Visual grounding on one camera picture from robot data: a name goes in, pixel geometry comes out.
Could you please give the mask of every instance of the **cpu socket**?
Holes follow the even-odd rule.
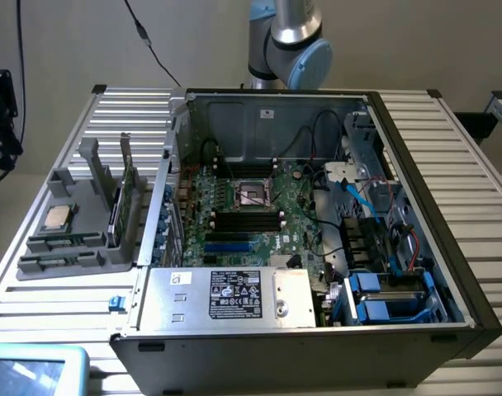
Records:
[[[235,186],[234,202],[237,206],[270,206],[267,183],[242,181]]]

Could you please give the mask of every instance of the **warning label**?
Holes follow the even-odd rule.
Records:
[[[260,271],[211,272],[209,302],[213,319],[261,318]]]

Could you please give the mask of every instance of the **tablet screen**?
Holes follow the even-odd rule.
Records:
[[[53,396],[62,361],[0,360],[0,396]]]

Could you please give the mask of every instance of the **motherboard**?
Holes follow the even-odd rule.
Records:
[[[178,192],[186,237],[183,266],[290,262],[318,276],[323,269],[323,259],[315,255],[323,252],[319,227],[298,202],[304,167],[285,161],[265,169],[185,168]]]

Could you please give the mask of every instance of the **cpu processor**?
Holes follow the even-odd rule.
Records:
[[[69,231],[71,220],[73,219],[73,205],[51,206],[45,216],[44,225],[40,231],[42,233],[65,233]]]

